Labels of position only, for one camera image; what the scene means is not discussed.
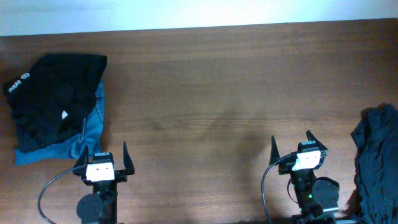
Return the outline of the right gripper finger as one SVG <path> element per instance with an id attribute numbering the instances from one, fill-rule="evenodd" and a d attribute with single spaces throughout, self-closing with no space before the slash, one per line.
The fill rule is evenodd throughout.
<path id="1" fill-rule="evenodd" d="M 320 148 L 321 151 L 326 151 L 327 147 L 324 146 L 313 134 L 310 130 L 306 131 L 306 136 L 309 141 L 314 141 L 315 144 Z"/>
<path id="2" fill-rule="evenodd" d="M 269 159 L 269 165 L 276 163 L 280 159 L 279 150 L 274 136 L 271 136 L 271 154 Z"/>

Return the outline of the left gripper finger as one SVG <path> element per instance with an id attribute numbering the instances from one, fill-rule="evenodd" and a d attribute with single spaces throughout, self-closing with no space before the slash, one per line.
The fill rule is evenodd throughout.
<path id="1" fill-rule="evenodd" d="M 81 156 L 75 163 L 75 167 L 84 166 L 88 162 L 88 146 L 85 146 Z"/>
<path id="2" fill-rule="evenodd" d="M 123 142 L 123 164 L 125 167 L 126 175 L 134 175 L 135 168 L 132 159 L 128 153 L 127 144 Z"/>

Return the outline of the dark green t-shirt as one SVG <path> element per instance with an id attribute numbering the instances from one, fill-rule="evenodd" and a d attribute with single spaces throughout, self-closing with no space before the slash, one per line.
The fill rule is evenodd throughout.
<path id="1" fill-rule="evenodd" d="M 391 104 L 367 110 L 351 137 L 358 150 L 359 220 L 397 223 L 397 110 Z"/>

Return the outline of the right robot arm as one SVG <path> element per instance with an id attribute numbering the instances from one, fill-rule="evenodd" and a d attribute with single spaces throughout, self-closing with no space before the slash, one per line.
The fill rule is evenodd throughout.
<path id="1" fill-rule="evenodd" d="M 328 149 L 309 130 L 306 136 L 296 151 L 282 157 L 275 137 L 271 137 L 269 167 L 277 166 L 280 175 L 290 175 L 300 210 L 299 215 L 292 216 L 292 223 L 336 223 L 340 185 L 314 174 L 323 165 Z"/>

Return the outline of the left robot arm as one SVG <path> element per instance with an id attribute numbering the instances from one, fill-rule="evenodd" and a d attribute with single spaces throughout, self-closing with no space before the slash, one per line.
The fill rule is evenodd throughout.
<path id="1" fill-rule="evenodd" d="M 134 164 L 128 153 L 127 144 L 123 143 L 124 169 L 114 168 L 113 155 L 110 152 L 99 152 L 89 160 L 88 148 L 74 165 L 73 174 L 93 188 L 93 192 L 83 196 L 76 213 L 82 223 L 115 224 L 118 222 L 117 202 L 119 183 L 127 182 L 129 175 L 135 174 Z"/>

